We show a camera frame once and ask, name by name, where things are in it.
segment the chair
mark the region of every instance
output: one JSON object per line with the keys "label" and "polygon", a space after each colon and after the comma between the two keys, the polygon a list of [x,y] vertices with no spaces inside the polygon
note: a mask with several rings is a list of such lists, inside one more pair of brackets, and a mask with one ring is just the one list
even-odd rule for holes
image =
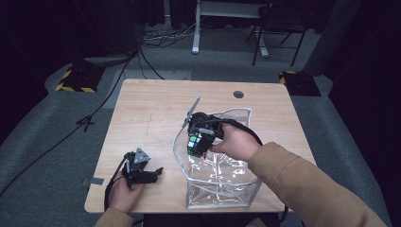
{"label": "chair", "polygon": [[[301,20],[301,16],[298,10],[292,6],[290,3],[268,3],[265,7],[261,7],[258,10],[259,13],[259,22],[257,25],[253,27],[251,34],[248,36],[247,41],[251,38],[251,36],[255,33],[257,36],[256,49],[253,55],[253,65],[256,61],[257,52],[259,49],[260,39],[262,38],[262,34],[282,34],[286,35],[284,40],[280,43],[280,45],[271,45],[266,46],[268,48],[295,48],[295,54],[291,62],[291,66],[294,65],[294,62],[297,58],[298,51],[301,47],[302,41],[304,39],[307,28],[303,21]],[[298,46],[281,46],[288,37],[293,33],[301,34],[301,38],[298,42]]]}

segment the tan sleeve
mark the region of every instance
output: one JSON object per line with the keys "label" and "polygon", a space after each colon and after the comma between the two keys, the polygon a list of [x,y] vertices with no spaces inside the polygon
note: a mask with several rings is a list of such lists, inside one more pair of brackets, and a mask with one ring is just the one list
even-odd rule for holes
{"label": "tan sleeve", "polygon": [[96,227],[131,227],[133,220],[130,216],[117,209],[108,208],[96,223]]}
{"label": "tan sleeve", "polygon": [[275,143],[260,148],[248,167],[306,226],[386,226],[351,191]]}

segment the hand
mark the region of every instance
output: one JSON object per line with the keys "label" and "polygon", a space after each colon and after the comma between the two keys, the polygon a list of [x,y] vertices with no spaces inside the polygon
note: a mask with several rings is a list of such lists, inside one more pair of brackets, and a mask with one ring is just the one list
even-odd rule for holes
{"label": "hand", "polygon": [[210,151],[224,153],[229,157],[249,162],[253,154],[261,147],[249,133],[230,124],[223,124],[224,139],[213,145]]}
{"label": "hand", "polygon": [[110,192],[109,207],[128,214],[145,189],[145,185],[139,184],[137,188],[131,190],[128,188],[127,180],[122,176],[121,172],[115,178],[118,180],[114,183]]}

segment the black and yellow hazard tape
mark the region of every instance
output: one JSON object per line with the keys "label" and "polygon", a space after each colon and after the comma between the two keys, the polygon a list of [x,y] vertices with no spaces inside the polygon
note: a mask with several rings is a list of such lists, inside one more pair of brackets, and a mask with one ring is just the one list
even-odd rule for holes
{"label": "black and yellow hazard tape", "polygon": [[293,72],[293,71],[284,71],[284,72],[281,72],[281,73],[278,75],[278,78],[279,78],[280,83],[281,83],[281,84],[284,84],[284,85],[286,85],[286,77],[284,77],[285,74],[293,74],[293,75],[296,75],[297,72]]}
{"label": "black and yellow hazard tape", "polygon": [[56,91],[66,91],[66,92],[85,92],[85,93],[95,93],[97,92],[97,85],[103,75],[104,68],[92,69],[91,72],[87,72],[87,78],[83,79],[78,76],[73,71],[73,66],[68,68],[68,70],[62,76],[59,85],[56,87]]}

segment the person's right hand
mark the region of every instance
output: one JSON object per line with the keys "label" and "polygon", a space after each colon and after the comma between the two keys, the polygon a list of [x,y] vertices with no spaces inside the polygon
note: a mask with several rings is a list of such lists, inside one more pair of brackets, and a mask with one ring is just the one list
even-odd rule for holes
{"label": "person's right hand", "polygon": [[210,151],[224,153],[229,157],[249,162],[253,154],[261,147],[249,133],[230,124],[223,124],[224,139],[210,147]]}

